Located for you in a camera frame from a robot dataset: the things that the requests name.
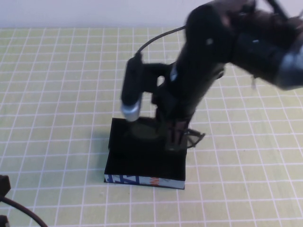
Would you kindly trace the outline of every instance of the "cable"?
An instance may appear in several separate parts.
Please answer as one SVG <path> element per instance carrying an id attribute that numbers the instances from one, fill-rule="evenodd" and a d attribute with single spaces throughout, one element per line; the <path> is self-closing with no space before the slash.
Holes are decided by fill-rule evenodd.
<path id="1" fill-rule="evenodd" d="M 165 33 L 163 33 L 163 34 L 161 34 L 161 35 L 158 35 L 158 36 L 152 38 L 152 39 L 149 40 L 147 43 L 145 43 L 142 47 L 140 47 L 140 49 L 137 51 L 137 53 L 140 53 L 145 47 L 147 47 L 149 44 L 151 44 L 152 42 L 156 41 L 157 39 L 160 39 L 160 38 L 162 38 L 162 37 L 164 37 L 164 36 L 166 36 L 166 35 L 170 35 L 170 34 L 172 34 L 172 33 L 181 31 L 181 30 L 183 30 L 183 29 L 185 29 L 185 26 L 182 26 L 182 27 L 173 29 L 173 30 L 171 30 L 171 31 L 165 32 Z"/>
<path id="2" fill-rule="evenodd" d="M 7 205 L 10 205 L 16 209 L 18 209 L 19 211 L 25 213 L 26 215 L 28 215 L 30 218 L 32 218 L 39 226 L 41 227 L 48 227 L 42 220 L 41 218 L 39 218 L 36 214 L 34 214 L 33 212 L 31 212 L 29 209 L 25 208 L 24 206 L 20 205 L 19 203 L 10 200 L 6 197 L 1 196 L 0 197 L 0 202 L 4 202 Z"/>

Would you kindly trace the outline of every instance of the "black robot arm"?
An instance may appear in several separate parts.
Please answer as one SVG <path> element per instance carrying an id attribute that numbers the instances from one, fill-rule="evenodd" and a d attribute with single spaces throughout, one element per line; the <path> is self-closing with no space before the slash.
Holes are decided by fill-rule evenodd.
<path id="1" fill-rule="evenodd" d="M 303 21 L 289 18 L 275 0 L 267 1 L 273 12 L 257 9 L 255 0 L 213 0 L 194 9 L 178 29 L 185 30 L 186 42 L 173 64 L 143 63 L 141 50 L 153 40 L 139 49 L 126 67 L 121 96 L 126 120 L 139 119 L 142 94 L 150 92 L 155 120 L 165 129 L 159 133 L 168 143 L 180 144 L 190 134 L 196 107 L 227 63 L 283 90 L 302 87 Z M 157 86 L 159 76 L 165 80 Z"/>

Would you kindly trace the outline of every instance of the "white wall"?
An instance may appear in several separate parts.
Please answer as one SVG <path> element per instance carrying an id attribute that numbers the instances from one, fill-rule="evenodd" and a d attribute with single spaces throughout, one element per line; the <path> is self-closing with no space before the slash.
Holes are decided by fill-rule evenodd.
<path id="1" fill-rule="evenodd" d="M 179 26 L 209 0 L 0 0 L 0 27 Z M 265 0 L 259 7 L 268 9 Z M 302 0 L 279 0 L 290 15 Z"/>

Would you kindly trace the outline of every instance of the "grid mat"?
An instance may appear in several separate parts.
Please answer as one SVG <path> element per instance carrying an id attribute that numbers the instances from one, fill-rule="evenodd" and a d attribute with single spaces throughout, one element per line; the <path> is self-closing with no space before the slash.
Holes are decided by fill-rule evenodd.
<path id="1" fill-rule="evenodd" d="M 185 190 L 103 183 L 126 61 L 170 28 L 0 30 L 0 173 L 9 198 L 49 226 L 303 226 L 303 89 L 280 91 L 228 65 L 191 127 Z M 144 50 L 170 63 L 182 32 Z M 142 115 L 152 116 L 150 96 Z M 0 204 L 12 226 L 36 223 Z"/>

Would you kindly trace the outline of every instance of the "blue label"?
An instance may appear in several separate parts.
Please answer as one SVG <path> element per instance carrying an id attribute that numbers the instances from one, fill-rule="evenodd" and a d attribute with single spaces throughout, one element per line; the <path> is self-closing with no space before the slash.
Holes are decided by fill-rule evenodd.
<path id="1" fill-rule="evenodd" d="M 108 175 L 107 182 L 109 183 L 130 183 L 130 184 L 140 184 L 138 176 L 131 175 Z"/>

